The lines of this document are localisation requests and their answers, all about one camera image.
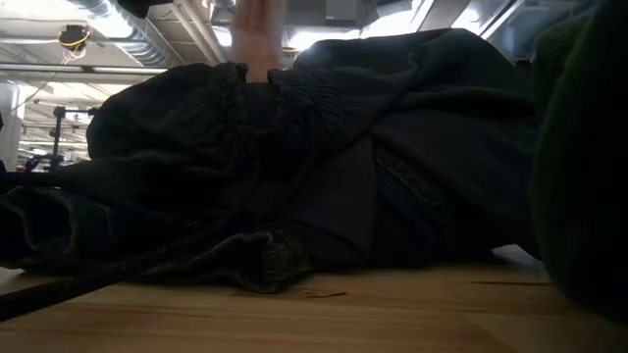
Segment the ceiling light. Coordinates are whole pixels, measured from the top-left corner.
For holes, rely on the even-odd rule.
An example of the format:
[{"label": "ceiling light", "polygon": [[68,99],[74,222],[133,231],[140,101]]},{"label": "ceiling light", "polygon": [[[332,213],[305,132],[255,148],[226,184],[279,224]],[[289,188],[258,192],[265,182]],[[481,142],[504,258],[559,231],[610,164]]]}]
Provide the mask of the ceiling light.
[{"label": "ceiling light", "polygon": [[465,28],[476,34],[480,34],[480,14],[473,9],[466,9],[460,17],[451,25],[452,28]]},{"label": "ceiling light", "polygon": [[365,27],[360,38],[406,34],[410,31],[413,16],[414,11],[408,10],[382,17]]},{"label": "ceiling light", "polygon": [[66,121],[72,121],[72,122],[83,123],[83,124],[91,123],[91,116],[89,115],[89,113],[76,112],[77,110],[79,110],[79,107],[67,106],[66,109],[70,110],[70,112],[66,112],[66,116],[65,116]]},{"label": "ceiling light", "polygon": [[[20,144],[26,146],[54,146],[53,141],[20,141]],[[87,142],[59,142],[59,146],[86,148]]]},{"label": "ceiling light", "polygon": [[216,33],[216,39],[218,39],[218,43],[224,47],[232,46],[232,33],[224,27],[213,26],[214,33]]},{"label": "ceiling light", "polygon": [[92,69],[97,74],[124,74],[124,75],[159,75],[168,70],[168,69],[150,69],[150,68],[123,68],[123,67],[93,67]]},{"label": "ceiling light", "polygon": [[35,149],[25,149],[25,148],[19,148],[18,149],[20,152],[24,152],[24,153],[29,153],[29,154],[34,154],[34,155],[38,155],[38,156],[45,156],[48,154],[48,152],[44,151],[44,150],[40,150],[38,148]]}]

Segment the finger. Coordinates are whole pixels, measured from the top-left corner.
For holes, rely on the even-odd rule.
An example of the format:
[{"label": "finger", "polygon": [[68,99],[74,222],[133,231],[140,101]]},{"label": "finger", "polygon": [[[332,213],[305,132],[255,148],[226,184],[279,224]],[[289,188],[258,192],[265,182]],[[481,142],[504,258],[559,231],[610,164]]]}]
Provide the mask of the finger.
[{"label": "finger", "polygon": [[249,0],[240,0],[235,7],[233,25],[238,29],[244,29],[246,26],[246,14]]},{"label": "finger", "polygon": [[270,0],[260,0],[260,18],[263,20],[264,26],[268,26],[270,23],[270,17],[272,16],[271,4],[272,1]]},{"label": "finger", "polygon": [[263,0],[248,0],[249,7],[246,14],[248,24],[253,30],[262,29],[265,20],[263,19],[262,3]]}]

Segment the light wood grain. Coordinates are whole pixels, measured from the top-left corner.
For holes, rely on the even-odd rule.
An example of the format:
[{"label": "light wood grain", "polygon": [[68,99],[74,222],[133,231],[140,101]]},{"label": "light wood grain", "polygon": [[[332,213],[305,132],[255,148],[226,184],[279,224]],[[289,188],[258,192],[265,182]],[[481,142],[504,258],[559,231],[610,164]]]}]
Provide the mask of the light wood grain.
[{"label": "light wood grain", "polygon": [[[0,270],[0,292],[49,280]],[[346,295],[311,298],[311,293]],[[120,284],[0,324],[2,352],[628,352],[628,330],[499,266],[311,277],[277,295]]]}]

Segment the ceiling beam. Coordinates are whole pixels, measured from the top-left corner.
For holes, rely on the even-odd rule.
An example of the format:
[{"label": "ceiling beam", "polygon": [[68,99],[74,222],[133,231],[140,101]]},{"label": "ceiling beam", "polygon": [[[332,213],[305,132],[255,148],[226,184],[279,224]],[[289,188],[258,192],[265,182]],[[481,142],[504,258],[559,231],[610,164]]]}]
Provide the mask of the ceiling beam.
[{"label": "ceiling beam", "polygon": [[53,116],[52,114],[49,114],[49,113],[46,113],[46,112],[42,112],[42,111],[40,111],[40,110],[38,110],[38,109],[34,109],[34,108],[32,107],[32,105],[31,105],[31,104],[29,104],[28,106],[26,106],[26,109],[27,109],[27,110],[30,110],[30,111],[32,111],[32,112],[34,112],[34,113],[40,114],[40,115],[42,115],[42,116],[44,116],[44,117],[46,117],[46,118],[48,118],[48,119],[57,119],[57,118],[55,118],[55,116]]},{"label": "ceiling beam", "polygon": [[223,48],[218,43],[218,38],[216,37],[214,28],[212,28],[211,26],[207,28],[207,26],[203,24],[203,21],[200,19],[200,17],[198,17],[198,14],[194,10],[194,8],[192,8],[193,5],[190,0],[175,0],[175,3],[181,4],[182,8],[187,12],[198,31],[201,33],[207,44],[209,44],[214,56],[218,59],[218,61],[220,63],[227,62],[227,59],[225,59],[225,55],[223,54]]},{"label": "ceiling beam", "polygon": [[451,27],[464,10],[470,0],[439,0],[434,3],[419,30],[440,29]]},{"label": "ceiling beam", "polygon": [[185,31],[192,38],[192,40],[194,41],[198,49],[203,53],[203,55],[207,59],[207,62],[210,65],[220,64],[220,61],[213,54],[212,49],[209,47],[209,44],[203,41],[198,35],[198,33],[194,30],[194,28],[192,28],[192,26],[189,24],[189,22],[187,21],[187,18],[185,17],[183,12],[181,12],[179,5],[177,3],[172,3],[170,4],[170,8],[173,11],[173,14],[175,14],[177,19],[179,20],[179,23],[183,26],[183,29],[185,29]]},{"label": "ceiling beam", "polygon": [[526,0],[510,0],[505,3],[505,7],[500,9],[496,16],[489,21],[489,25],[480,36],[485,40],[489,39],[525,3]]},{"label": "ceiling beam", "polygon": [[410,21],[410,32],[417,32],[421,28],[423,22],[428,17],[428,13],[432,10],[435,0],[423,0],[416,9],[414,17]]}]

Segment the fluorescent light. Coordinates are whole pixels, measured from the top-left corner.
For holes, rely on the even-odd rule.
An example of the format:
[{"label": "fluorescent light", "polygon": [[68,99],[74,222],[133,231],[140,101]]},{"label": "fluorescent light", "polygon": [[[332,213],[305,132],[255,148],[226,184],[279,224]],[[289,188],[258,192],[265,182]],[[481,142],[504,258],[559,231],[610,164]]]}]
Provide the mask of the fluorescent light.
[{"label": "fluorescent light", "polygon": [[327,39],[357,39],[360,31],[350,30],[346,32],[328,32],[328,31],[300,31],[290,41],[290,47],[298,50],[305,51],[309,49],[316,42]]},{"label": "fluorescent light", "polygon": [[32,44],[53,44],[58,43],[58,39],[43,39],[37,37],[30,36],[22,36],[22,37],[7,37],[0,39],[0,43],[2,44],[19,44],[19,45],[32,45]]},{"label": "fluorescent light", "polygon": [[159,75],[168,69],[93,67],[98,74]]},{"label": "fluorescent light", "polygon": [[409,33],[410,21],[413,16],[414,10],[408,10],[382,17],[365,27],[360,35],[360,38]]},{"label": "fluorescent light", "polygon": [[38,155],[38,156],[45,156],[48,154],[48,152],[44,151],[44,150],[40,150],[38,148],[29,150],[29,149],[25,149],[25,148],[18,148],[18,150],[20,152],[24,152],[24,153],[28,153],[28,154],[34,154],[34,155]]},{"label": "fluorescent light", "polygon": [[460,17],[451,25],[452,28],[465,28],[476,34],[480,34],[480,14],[473,9],[466,9],[460,14]]},{"label": "fluorescent light", "polygon": [[[67,106],[66,109],[68,110],[78,110],[79,107],[72,107],[72,106]],[[91,116],[87,113],[87,112],[66,112],[66,121],[71,121],[71,122],[77,122],[77,123],[83,123],[83,124],[90,124],[91,123]]]},{"label": "fluorescent light", "polygon": [[[54,146],[53,141],[20,141],[20,144],[26,146]],[[86,148],[86,142],[59,142],[59,146],[68,146],[76,148]]]},{"label": "fluorescent light", "polygon": [[232,33],[224,27],[213,26],[214,33],[216,33],[216,39],[218,39],[218,43],[224,47],[232,46]]}]

